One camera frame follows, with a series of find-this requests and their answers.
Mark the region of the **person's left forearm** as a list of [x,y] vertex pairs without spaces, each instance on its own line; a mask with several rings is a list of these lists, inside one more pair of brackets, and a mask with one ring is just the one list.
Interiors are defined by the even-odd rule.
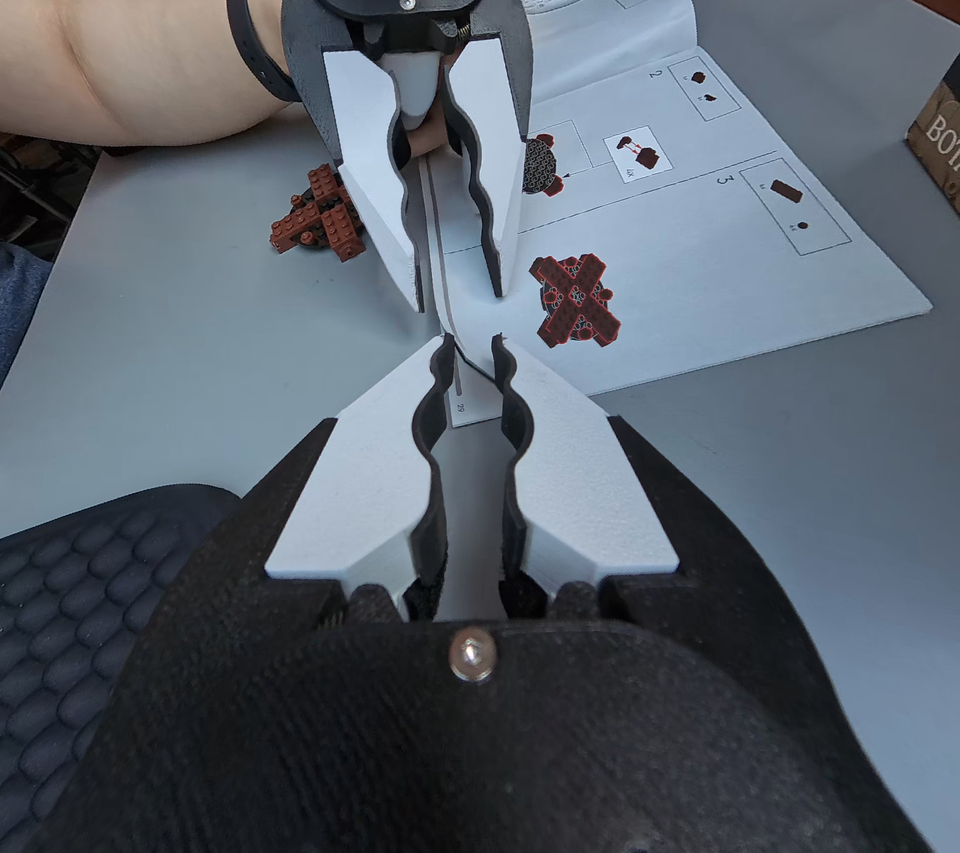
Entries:
[[175,147],[286,106],[244,63],[227,0],[1,0],[1,129]]

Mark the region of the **person's leg in jeans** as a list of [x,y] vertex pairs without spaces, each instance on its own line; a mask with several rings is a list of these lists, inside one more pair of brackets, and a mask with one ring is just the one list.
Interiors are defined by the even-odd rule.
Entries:
[[1,242],[1,383],[18,355],[51,271],[50,262]]

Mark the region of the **black textured wrist rest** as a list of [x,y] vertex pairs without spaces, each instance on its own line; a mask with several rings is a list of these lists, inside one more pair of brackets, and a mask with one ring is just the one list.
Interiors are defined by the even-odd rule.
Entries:
[[1,850],[21,851],[96,733],[138,634],[239,504],[176,484],[1,541]]

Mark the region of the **white instruction booklet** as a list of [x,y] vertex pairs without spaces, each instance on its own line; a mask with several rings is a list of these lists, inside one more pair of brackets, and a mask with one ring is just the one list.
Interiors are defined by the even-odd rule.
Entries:
[[692,0],[522,0],[534,46],[510,289],[454,152],[419,161],[438,318],[586,395],[931,310],[697,44]]

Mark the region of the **person's left hand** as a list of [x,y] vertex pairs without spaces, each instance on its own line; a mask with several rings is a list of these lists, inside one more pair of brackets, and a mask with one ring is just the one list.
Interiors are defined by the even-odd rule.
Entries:
[[443,110],[429,111],[418,127],[406,131],[406,139],[412,158],[443,147],[450,147],[457,155],[462,154],[461,139],[451,130]]

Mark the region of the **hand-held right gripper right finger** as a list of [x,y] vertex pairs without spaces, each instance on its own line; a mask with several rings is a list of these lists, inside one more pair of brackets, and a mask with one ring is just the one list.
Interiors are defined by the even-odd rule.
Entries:
[[521,346],[491,342],[505,481],[500,599],[541,617],[569,583],[673,574],[678,555],[605,411]]

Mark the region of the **black wristband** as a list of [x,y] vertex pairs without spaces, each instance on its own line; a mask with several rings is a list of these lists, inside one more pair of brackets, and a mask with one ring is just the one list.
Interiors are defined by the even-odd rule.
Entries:
[[225,3],[231,36],[246,67],[275,98],[284,103],[300,103],[294,81],[260,43],[248,0]]

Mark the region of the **grey desk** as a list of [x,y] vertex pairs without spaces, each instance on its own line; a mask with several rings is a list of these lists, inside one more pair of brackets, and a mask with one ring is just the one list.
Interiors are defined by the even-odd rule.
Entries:
[[[903,137],[958,54],[911,0],[693,0],[702,44],[933,303],[608,393],[789,595],[864,749],[958,850],[958,218]],[[377,257],[277,256],[300,107],[98,165],[2,391],[2,535],[132,492],[244,495],[437,331]]]

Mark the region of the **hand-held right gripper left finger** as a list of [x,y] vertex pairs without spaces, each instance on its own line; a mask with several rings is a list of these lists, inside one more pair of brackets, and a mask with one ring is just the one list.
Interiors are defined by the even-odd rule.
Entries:
[[448,560],[439,465],[454,337],[436,336],[341,411],[266,562],[282,580],[383,586],[434,618]]

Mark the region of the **brown brick model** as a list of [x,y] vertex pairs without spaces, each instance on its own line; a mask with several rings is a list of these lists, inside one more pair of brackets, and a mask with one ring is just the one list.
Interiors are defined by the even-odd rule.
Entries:
[[328,163],[308,171],[309,187],[291,197],[291,210],[271,225],[270,245],[331,249],[341,262],[366,250],[364,224],[341,175]]

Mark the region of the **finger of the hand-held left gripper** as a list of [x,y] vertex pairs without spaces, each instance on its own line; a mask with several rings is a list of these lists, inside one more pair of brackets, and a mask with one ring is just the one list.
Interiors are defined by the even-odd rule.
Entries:
[[444,68],[444,115],[465,151],[487,271],[502,298],[517,253],[525,143],[498,38],[469,41]]
[[425,310],[418,252],[405,228],[407,187],[394,157],[400,118],[395,79],[362,52],[322,55],[337,125],[339,170],[390,279],[418,313]]

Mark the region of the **black brick set box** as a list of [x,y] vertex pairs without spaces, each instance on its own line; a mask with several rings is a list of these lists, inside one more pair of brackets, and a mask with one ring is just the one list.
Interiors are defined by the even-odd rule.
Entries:
[[911,124],[906,143],[955,212],[959,212],[959,58]]

